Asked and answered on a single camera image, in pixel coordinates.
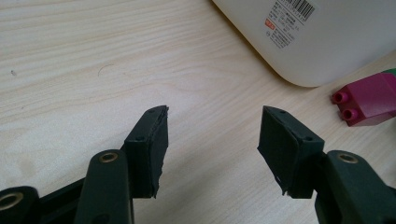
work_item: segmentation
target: barcode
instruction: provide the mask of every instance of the barcode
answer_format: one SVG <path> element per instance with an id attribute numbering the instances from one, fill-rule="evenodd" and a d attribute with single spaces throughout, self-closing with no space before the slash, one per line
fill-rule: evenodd
<path id="1" fill-rule="evenodd" d="M 298 11 L 305 21 L 308 20 L 315 10 L 315 8 L 306 0 L 286 0 L 286 2 Z"/>

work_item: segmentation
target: brass screw hole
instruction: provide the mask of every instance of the brass screw hole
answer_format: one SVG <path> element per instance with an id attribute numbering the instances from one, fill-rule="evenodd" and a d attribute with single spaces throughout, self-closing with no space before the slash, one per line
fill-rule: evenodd
<path id="1" fill-rule="evenodd" d="M 17 205 L 23 199 L 20 192 L 12 192 L 0 198 L 0 211 L 6 210 Z"/>
<path id="2" fill-rule="evenodd" d="M 119 157 L 119 155 L 115 152 L 107 152 L 106 154 L 102 155 L 99 157 L 99 161 L 106 163 L 106 162 L 112 162 L 116 160 Z"/>
<path id="3" fill-rule="evenodd" d="M 348 155 L 346 153 L 339 153 L 338 155 L 338 159 L 347 163 L 358 163 L 358 159 L 356 159 L 356 157 L 352 156 L 352 155 Z"/>

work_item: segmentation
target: barcode label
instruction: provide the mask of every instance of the barcode label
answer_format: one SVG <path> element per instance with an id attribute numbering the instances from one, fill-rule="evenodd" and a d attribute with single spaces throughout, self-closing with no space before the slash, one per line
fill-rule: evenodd
<path id="1" fill-rule="evenodd" d="M 290 6 L 300 13 L 301 17 L 304 21 L 308 20 L 308 18 L 312 15 L 315 8 L 311 4 L 309 4 L 306 0 L 285 0 L 290 4 Z"/>
<path id="2" fill-rule="evenodd" d="M 263 22 L 265 35 L 278 48 L 283 49 L 297 39 L 319 11 L 314 0 L 275 0 Z"/>

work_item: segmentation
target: light wood grain surface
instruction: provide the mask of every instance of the light wood grain surface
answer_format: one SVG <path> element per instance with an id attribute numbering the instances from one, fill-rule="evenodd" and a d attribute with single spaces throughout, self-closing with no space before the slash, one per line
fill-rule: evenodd
<path id="1" fill-rule="evenodd" d="M 345 84 L 396 67 L 396 52 L 334 83 L 283 80 L 209 0 L 0 3 L 0 189 L 41 196 L 120 148 L 143 112 L 168 105 L 170 145 L 157 199 L 134 200 L 151 223 L 318 223 L 256 149 L 263 105 L 289 111 L 360 154 L 396 187 L 396 120 L 349 128 L 330 103 Z"/>

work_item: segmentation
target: magenta toy block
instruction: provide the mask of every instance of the magenta toy block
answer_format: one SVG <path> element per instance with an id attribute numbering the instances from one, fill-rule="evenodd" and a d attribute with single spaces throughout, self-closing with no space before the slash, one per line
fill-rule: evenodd
<path id="1" fill-rule="evenodd" d="M 396 76 L 378 73 L 347 84 L 332 96 L 348 126 L 376 125 L 396 117 Z"/>

